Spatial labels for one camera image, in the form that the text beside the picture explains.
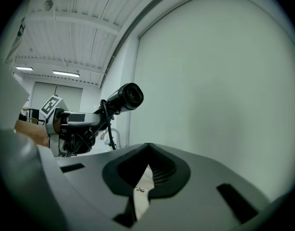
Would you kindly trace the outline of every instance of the camera lens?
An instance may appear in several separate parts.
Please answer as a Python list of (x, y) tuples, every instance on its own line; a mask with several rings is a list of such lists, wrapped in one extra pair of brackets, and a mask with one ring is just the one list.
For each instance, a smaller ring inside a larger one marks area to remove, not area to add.
[(138, 91), (134, 87), (129, 87), (126, 91), (126, 100), (131, 104), (137, 104), (140, 102), (141, 97)]

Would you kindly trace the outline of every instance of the ceiling light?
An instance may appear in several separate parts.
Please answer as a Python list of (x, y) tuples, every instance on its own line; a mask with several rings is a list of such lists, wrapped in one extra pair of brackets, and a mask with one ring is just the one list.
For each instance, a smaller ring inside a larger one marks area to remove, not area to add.
[(33, 71), (33, 68), (31, 67), (16, 67), (16, 69)]
[(68, 72), (62, 72), (62, 71), (53, 71), (54, 74), (56, 75), (67, 75), (67, 76), (73, 76), (73, 77), (80, 77), (79, 74), (74, 74), (74, 73), (68, 73)]

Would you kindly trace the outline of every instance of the white backdrop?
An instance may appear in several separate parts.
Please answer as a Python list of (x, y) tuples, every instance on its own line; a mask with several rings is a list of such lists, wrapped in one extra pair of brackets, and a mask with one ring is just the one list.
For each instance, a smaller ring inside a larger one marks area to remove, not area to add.
[(141, 39), (130, 144), (155, 142), (230, 167), (271, 200), (295, 180), (295, 47), (248, 0), (193, 0)]

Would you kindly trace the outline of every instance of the ceiling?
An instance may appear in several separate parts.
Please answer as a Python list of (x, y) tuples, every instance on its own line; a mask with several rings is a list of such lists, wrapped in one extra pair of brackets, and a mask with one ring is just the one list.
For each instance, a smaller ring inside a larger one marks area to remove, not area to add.
[[(105, 61), (115, 38), (142, 0), (31, 0), (23, 42), (16, 66), (33, 71), (15, 72), (23, 77), (63, 79), (100, 86)], [(79, 73), (61, 77), (53, 70)]]

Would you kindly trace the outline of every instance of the ceiling beam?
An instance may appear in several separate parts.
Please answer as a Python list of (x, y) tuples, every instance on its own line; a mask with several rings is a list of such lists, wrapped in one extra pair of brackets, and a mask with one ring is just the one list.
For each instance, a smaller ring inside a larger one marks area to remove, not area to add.
[[(102, 74), (101, 69), (98, 69), (95, 66), (89, 66), (89, 65), (81, 64), (81, 63), (73, 63), (67, 60), (64, 60), (64, 62), (66, 64), (67, 69), (81, 69), (81, 70), (94, 72), (99, 75)], [(27, 67), (33, 67), (34, 64), (46, 64), (46, 65), (52, 65), (52, 66), (65, 69), (63, 61), (59, 59), (16, 57), (14, 64), (16, 66), (27, 66)]]
[(32, 79), (36, 82), (45, 82), (48, 84), (55, 84), (55, 85), (67, 85), (71, 87), (83, 88), (84, 86), (87, 87), (94, 87), (97, 88), (98, 84), (91, 84), (83, 81), (75, 81), (71, 79), (62, 79), (62, 78), (52, 78), (52, 77), (45, 77), (45, 76), (34, 76), (31, 74), (19, 74), (23, 79)]
[[(103, 31), (106, 31), (108, 33), (112, 33), (114, 35), (118, 35), (120, 32), (121, 27), (117, 26), (113, 23), (98, 19), (96, 17), (91, 17), (84, 14), (79, 13), (70, 13), (70, 12), (55, 12), (55, 17), (57, 21), (63, 21), (63, 22), (74, 22), (78, 24), (83, 24), (85, 26), (92, 26), (99, 28)], [(27, 15), (26, 18), (27, 21), (53, 21), (54, 20), (54, 14), (53, 12), (35, 12), (30, 13)]]

